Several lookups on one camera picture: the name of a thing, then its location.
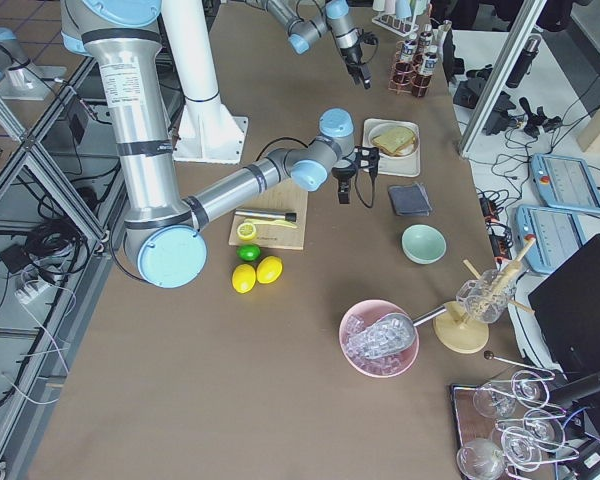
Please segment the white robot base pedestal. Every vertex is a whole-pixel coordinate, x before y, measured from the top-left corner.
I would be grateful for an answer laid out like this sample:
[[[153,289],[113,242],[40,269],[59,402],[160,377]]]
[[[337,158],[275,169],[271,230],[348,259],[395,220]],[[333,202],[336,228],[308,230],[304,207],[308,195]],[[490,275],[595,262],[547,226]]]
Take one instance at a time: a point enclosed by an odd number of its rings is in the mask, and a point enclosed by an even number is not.
[[[174,159],[237,164],[248,119],[221,100],[202,3],[165,0],[161,14],[185,100]]]

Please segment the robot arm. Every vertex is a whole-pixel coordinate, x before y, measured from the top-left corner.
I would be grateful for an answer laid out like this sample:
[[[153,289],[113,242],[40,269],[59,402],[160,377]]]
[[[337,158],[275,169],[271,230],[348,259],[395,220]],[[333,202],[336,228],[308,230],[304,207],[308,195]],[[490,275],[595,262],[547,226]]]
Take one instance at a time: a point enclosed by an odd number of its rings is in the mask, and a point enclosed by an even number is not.
[[[353,82],[361,84],[365,89],[371,88],[368,63],[374,54],[365,61],[362,46],[371,45],[377,49],[379,41],[372,32],[355,26],[349,4],[345,0],[325,1],[323,6],[314,1],[318,13],[312,19],[300,16],[299,1],[294,8],[291,8],[288,1],[279,0],[246,1],[246,4],[272,15],[285,28],[289,44],[299,55],[330,34]]]
[[[314,191],[354,152],[349,113],[327,110],[305,148],[278,149],[182,197],[176,159],[234,163],[244,133],[221,103],[207,23],[198,1],[65,1],[67,49],[94,58],[111,115],[130,209],[125,252],[142,278],[162,288],[192,281],[207,247],[203,228],[284,180]],[[172,49],[185,97],[186,136],[174,142],[156,69],[164,44]]]

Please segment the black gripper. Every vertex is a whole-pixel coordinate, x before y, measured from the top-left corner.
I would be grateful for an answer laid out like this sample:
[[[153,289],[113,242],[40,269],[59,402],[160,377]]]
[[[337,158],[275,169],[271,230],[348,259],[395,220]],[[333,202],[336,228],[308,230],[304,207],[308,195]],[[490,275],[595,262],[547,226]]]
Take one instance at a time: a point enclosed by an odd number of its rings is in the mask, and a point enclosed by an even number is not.
[[[347,160],[344,166],[334,166],[331,170],[333,177],[337,180],[337,196],[340,204],[350,203],[351,179],[356,174],[356,165]]]
[[[345,63],[348,74],[352,77],[354,84],[360,84],[365,90],[371,88],[371,74],[368,65],[362,60],[362,48],[359,42],[355,42],[352,46],[339,48],[340,55]]]

